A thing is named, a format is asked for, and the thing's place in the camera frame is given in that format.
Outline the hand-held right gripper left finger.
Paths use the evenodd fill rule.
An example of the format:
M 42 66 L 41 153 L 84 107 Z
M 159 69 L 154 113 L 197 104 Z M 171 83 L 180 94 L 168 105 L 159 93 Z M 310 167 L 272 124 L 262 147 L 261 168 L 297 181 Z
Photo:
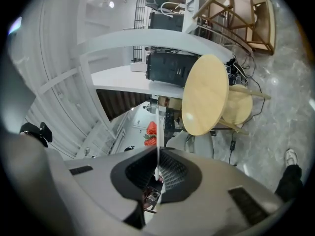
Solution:
M 144 191 L 156 165 L 155 146 L 65 162 L 72 215 L 88 230 L 142 230 Z

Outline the round yellow side table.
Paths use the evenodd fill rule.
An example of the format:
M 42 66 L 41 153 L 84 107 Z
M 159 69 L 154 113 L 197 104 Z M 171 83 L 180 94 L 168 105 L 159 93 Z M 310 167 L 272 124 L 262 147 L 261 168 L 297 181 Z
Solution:
M 245 86 L 229 85 L 224 64 L 214 55 L 203 55 L 193 65 L 184 87 L 184 127 L 194 136 L 208 133 L 217 124 L 248 135 L 239 124 L 251 114 L 252 96 L 270 99 Z

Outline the small cardboard box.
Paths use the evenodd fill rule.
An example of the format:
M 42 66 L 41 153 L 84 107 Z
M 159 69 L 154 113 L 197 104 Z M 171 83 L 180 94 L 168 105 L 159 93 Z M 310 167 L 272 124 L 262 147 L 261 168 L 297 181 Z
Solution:
M 182 99 L 159 96 L 158 104 L 162 107 L 180 111 L 182 108 Z

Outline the person's white shoe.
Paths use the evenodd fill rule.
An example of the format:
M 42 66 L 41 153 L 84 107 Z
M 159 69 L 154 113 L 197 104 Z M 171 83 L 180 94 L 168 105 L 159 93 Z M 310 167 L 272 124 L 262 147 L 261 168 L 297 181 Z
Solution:
M 298 164 L 298 157 L 293 149 L 289 148 L 284 153 L 284 162 L 285 162 L 285 167 Z

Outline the white round plate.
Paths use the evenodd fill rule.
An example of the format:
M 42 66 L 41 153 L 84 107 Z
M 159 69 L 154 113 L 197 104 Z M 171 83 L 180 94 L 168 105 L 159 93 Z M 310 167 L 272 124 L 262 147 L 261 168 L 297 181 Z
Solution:
M 159 180 L 160 173 L 160 154 L 161 147 L 164 147 L 164 129 L 163 129 L 163 120 L 159 114 L 159 108 L 156 108 L 156 125 L 157 125 L 157 167 L 155 169 L 155 179 Z

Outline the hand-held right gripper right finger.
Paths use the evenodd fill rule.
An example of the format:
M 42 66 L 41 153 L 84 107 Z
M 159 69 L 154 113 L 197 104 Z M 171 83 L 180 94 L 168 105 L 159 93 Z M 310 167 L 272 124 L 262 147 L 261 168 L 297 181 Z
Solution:
M 145 226 L 154 236 L 255 236 L 264 233 L 286 205 L 271 190 L 226 162 L 171 149 L 202 174 L 185 200 L 159 205 Z

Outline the blue black floor device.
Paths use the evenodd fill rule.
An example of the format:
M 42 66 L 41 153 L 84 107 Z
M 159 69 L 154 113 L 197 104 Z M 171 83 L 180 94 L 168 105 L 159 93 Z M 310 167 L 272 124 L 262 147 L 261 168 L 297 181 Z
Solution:
M 243 85 L 247 86 L 248 80 L 244 69 L 237 63 L 236 58 L 232 58 L 225 64 L 228 74 L 229 85 Z

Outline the person's black trousers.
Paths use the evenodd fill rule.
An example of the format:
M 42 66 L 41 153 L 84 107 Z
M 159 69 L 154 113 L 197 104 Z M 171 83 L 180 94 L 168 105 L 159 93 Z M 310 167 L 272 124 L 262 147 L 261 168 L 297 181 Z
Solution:
M 275 194 L 284 202 L 295 199 L 303 188 L 301 176 L 302 169 L 297 164 L 287 166 L 279 181 Z

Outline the red strawberry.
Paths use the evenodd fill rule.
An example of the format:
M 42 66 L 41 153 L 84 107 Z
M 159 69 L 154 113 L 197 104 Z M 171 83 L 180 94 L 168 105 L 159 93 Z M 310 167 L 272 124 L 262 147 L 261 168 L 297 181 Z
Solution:
M 145 146 L 154 146 L 157 144 L 157 137 L 155 134 L 151 134 L 151 135 L 146 134 L 144 138 L 145 138 L 145 141 L 144 141 Z
M 151 121 L 146 129 L 146 133 L 148 135 L 156 135 L 157 134 L 157 125 L 154 121 Z

